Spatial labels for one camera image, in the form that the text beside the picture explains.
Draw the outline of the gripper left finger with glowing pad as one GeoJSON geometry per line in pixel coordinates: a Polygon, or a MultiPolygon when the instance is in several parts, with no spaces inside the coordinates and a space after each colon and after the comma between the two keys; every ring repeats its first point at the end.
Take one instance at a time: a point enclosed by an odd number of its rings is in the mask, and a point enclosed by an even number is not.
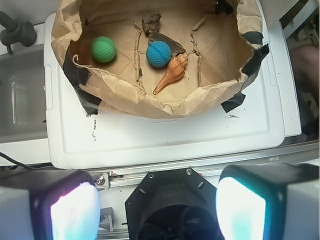
{"type": "Polygon", "coordinates": [[[95,240],[100,217],[100,195],[84,170],[0,175],[2,240],[95,240]]]}

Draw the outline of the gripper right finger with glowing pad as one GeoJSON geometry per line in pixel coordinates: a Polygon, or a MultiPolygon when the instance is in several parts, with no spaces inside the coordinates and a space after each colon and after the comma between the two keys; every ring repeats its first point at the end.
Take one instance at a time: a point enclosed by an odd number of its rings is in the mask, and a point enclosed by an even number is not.
{"type": "Polygon", "coordinates": [[[315,164],[231,164],[215,207],[226,240],[318,240],[320,168],[315,164]]]}

